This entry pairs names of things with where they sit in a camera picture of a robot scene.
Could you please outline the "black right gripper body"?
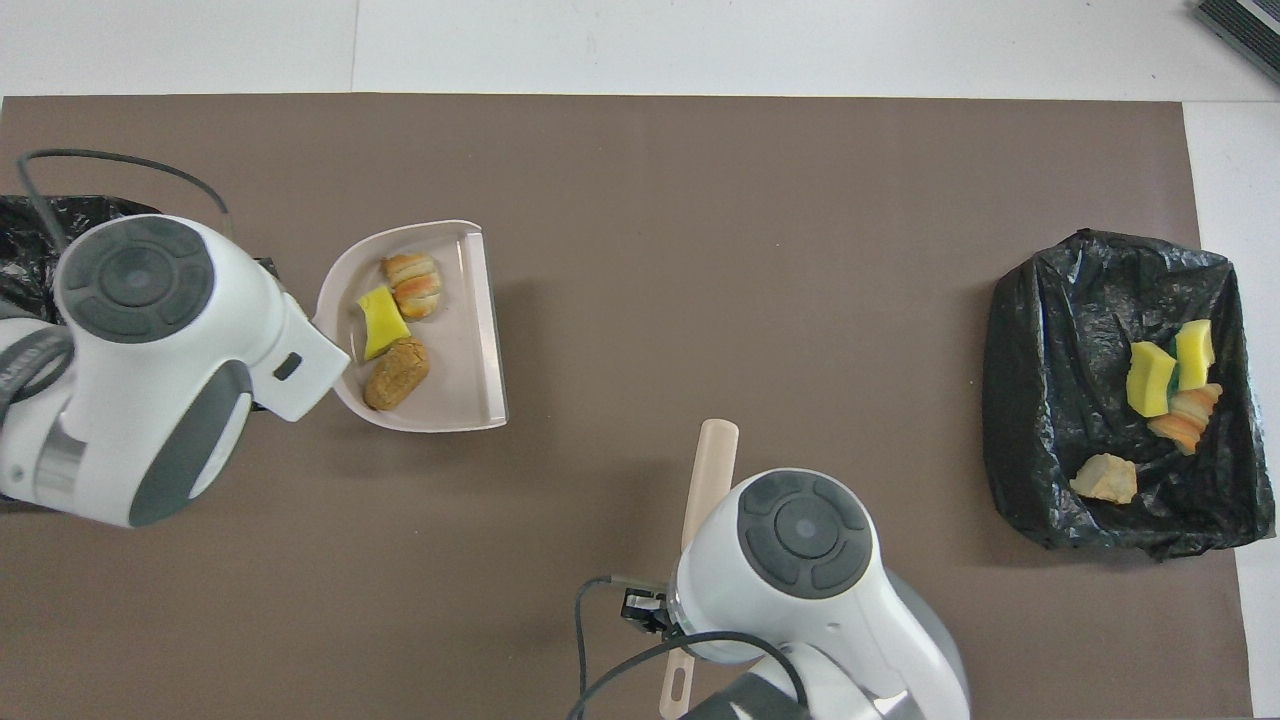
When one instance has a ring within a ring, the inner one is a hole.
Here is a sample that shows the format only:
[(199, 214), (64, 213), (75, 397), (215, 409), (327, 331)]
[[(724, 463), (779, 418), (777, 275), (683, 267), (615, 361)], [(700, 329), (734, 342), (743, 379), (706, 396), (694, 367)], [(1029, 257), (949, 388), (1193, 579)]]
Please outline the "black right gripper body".
[(664, 591), (626, 587), (621, 619), (645, 634), (669, 635), (673, 632), (668, 596)]

